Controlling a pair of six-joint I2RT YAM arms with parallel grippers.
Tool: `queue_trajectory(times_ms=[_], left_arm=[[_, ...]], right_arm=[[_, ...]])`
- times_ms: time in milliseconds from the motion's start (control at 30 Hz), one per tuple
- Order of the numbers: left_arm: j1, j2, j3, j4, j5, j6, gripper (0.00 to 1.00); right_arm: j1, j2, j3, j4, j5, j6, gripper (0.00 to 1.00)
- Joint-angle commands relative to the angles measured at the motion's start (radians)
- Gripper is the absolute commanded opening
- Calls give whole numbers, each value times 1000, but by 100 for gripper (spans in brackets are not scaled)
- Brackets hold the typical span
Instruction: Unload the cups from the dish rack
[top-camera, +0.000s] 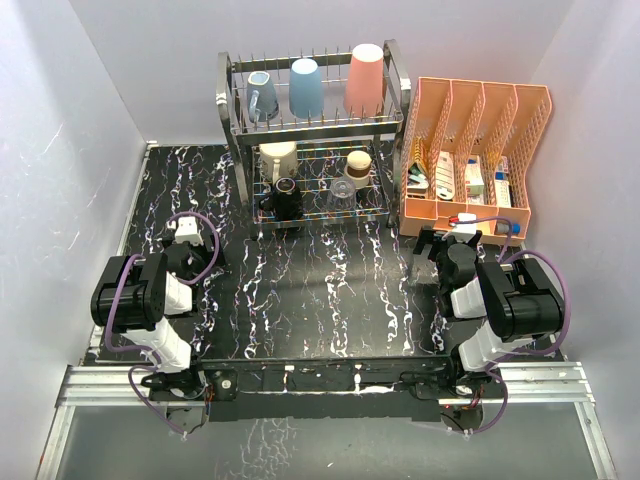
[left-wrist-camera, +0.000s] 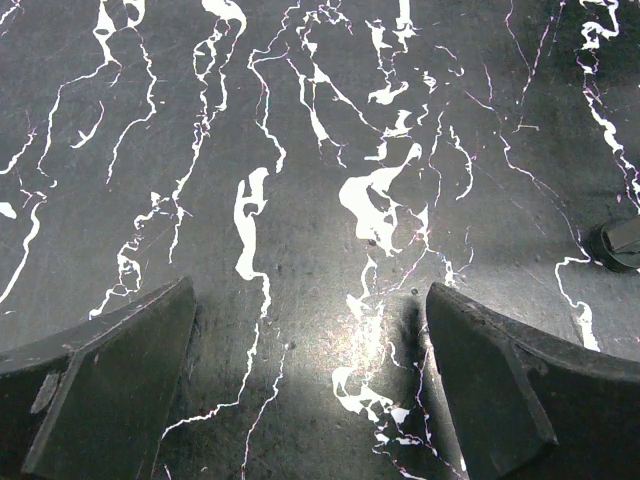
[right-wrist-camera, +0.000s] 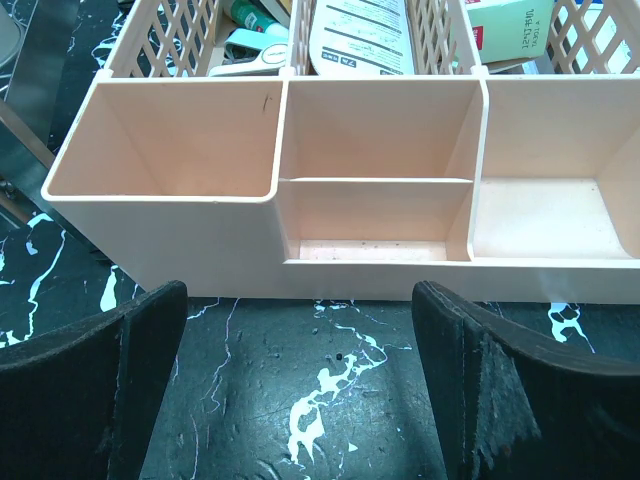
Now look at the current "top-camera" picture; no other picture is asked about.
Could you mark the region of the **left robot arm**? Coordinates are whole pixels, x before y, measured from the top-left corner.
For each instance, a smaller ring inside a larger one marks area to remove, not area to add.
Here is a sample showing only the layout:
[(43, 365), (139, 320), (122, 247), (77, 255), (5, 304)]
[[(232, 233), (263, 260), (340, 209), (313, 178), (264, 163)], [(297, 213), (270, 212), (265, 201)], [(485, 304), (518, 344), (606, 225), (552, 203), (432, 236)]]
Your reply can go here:
[(111, 257), (90, 301), (104, 346), (114, 353), (139, 351), (152, 362), (143, 385), (192, 400), (205, 395), (206, 374), (191, 345), (170, 323), (195, 315), (197, 294), (213, 267), (225, 264), (217, 242), (165, 241), (147, 257)]

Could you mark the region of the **pink plastic cup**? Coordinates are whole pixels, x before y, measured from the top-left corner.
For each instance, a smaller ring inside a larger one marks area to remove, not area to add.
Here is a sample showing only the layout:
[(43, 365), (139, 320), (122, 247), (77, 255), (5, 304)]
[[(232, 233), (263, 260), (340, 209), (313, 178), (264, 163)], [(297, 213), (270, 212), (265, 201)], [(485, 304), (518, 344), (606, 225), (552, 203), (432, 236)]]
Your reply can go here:
[(353, 48), (343, 102), (348, 114), (371, 118), (383, 109), (383, 59), (378, 45)]

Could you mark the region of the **clear plastic cup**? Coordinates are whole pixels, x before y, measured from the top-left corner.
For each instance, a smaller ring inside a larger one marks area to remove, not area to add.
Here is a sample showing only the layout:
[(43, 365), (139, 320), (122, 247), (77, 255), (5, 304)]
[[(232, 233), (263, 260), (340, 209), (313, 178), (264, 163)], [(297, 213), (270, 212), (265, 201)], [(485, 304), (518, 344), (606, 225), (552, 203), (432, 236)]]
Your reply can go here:
[(336, 178), (331, 182), (326, 208), (329, 212), (345, 212), (355, 208), (356, 185), (346, 177)]

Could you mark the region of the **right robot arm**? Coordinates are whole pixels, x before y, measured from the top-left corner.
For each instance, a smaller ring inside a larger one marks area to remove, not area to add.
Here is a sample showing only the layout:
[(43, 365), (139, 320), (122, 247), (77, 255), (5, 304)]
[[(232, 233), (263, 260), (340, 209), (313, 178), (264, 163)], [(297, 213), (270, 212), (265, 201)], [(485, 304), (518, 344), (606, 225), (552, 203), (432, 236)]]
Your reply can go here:
[(541, 263), (546, 257), (518, 252), (502, 261), (478, 259), (477, 231), (466, 241), (453, 233), (423, 227), (413, 255), (430, 247), (428, 259), (437, 272), (437, 308), (448, 320), (476, 320), (483, 324), (467, 340), (452, 348), (445, 376), (447, 388), (472, 401), (481, 383), (491, 379), (497, 365), (515, 355), (548, 355), (564, 341), (571, 318), (571, 301), (561, 274), (556, 289)]

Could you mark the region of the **cream and brown steel cup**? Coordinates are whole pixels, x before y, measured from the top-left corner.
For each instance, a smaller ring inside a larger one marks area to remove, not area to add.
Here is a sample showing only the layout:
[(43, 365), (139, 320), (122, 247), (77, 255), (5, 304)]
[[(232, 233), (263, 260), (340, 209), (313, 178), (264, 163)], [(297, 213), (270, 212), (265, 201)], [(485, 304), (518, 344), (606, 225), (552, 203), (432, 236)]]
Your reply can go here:
[(367, 187), (370, 183), (371, 156), (364, 150), (354, 150), (346, 157), (344, 175), (356, 186), (357, 190)]

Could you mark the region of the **cream floral mug green inside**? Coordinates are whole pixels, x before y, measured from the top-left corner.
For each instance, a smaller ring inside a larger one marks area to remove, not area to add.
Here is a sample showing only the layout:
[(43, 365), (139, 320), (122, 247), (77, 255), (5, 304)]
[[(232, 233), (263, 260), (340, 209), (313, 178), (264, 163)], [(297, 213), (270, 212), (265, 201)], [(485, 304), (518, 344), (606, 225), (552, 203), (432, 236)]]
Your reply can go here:
[(295, 178), (298, 171), (297, 145), (293, 141), (259, 145), (261, 172), (274, 184), (280, 178)]

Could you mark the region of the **black cup cream interior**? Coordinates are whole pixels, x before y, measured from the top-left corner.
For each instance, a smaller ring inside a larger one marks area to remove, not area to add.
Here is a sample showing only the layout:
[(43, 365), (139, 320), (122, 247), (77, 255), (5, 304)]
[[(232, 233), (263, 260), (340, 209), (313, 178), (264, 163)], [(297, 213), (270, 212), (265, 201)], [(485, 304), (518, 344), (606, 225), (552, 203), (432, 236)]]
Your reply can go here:
[(259, 208), (271, 212), (277, 221), (299, 220), (304, 216), (302, 192), (294, 179), (280, 178), (259, 201)]

